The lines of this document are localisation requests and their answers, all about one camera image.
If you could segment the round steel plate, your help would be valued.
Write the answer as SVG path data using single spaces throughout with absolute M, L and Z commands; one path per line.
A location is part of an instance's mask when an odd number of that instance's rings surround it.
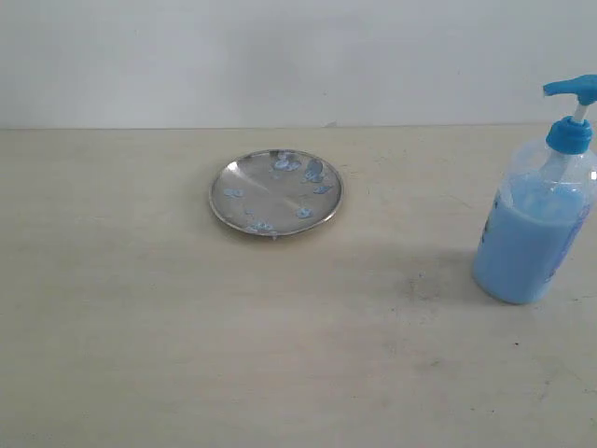
M 224 166 L 209 188 L 215 217 L 260 237 L 286 237 L 333 218 L 344 195 L 339 171 L 311 153 L 264 149 Z

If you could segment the blue soap pump bottle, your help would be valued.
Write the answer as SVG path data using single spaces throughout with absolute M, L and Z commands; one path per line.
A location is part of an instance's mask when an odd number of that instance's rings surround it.
M 542 140 L 517 151 L 493 198 L 473 261 L 473 278 L 511 304 L 540 300 L 596 203 L 596 156 L 587 110 L 596 77 L 544 85 L 547 96 L 572 94 L 575 112 Z

